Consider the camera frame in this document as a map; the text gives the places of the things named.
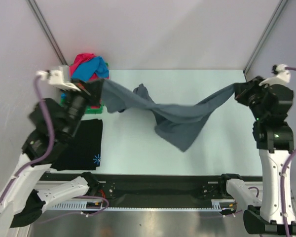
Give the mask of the grey t shirt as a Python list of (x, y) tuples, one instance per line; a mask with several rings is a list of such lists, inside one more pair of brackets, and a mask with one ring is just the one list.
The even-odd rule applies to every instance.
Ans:
[(157, 104), (143, 84), (130, 91), (108, 80), (103, 84), (101, 99), (109, 113), (122, 113), (130, 108), (151, 111), (156, 121), (155, 133), (185, 152), (193, 144), (210, 115), (233, 93), (234, 85), (231, 84), (193, 106)]

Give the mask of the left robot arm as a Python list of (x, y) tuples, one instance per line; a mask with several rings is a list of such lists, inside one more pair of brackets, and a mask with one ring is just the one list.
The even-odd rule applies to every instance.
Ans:
[(79, 196), (92, 198), (99, 191), (99, 182), (90, 172), (48, 191), (38, 191), (35, 186), (73, 140), (86, 107), (100, 102), (104, 80), (75, 79), (65, 106), (43, 98), (38, 81), (35, 79), (34, 88), (39, 102), (29, 114), (35, 130), (22, 146), (16, 168), (0, 192), (0, 234), (33, 223), (50, 206)]

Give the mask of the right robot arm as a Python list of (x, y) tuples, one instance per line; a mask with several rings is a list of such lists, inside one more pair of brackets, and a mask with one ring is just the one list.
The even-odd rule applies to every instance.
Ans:
[(262, 164), (262, 199), (258, 199), (239, 175), (224, 174), (218, 185), (223, 198), (233, 197), (243, 210), (243, 222), (252, 235), (296, 236), (291, 202), (290, 166), (296, 152), (294, 135), (285, 119), (294, 92), (281, 82), (262, 84), (256, 77), (234, 85), (235, 100), (250, 108), (255, 118), (253, 137)]

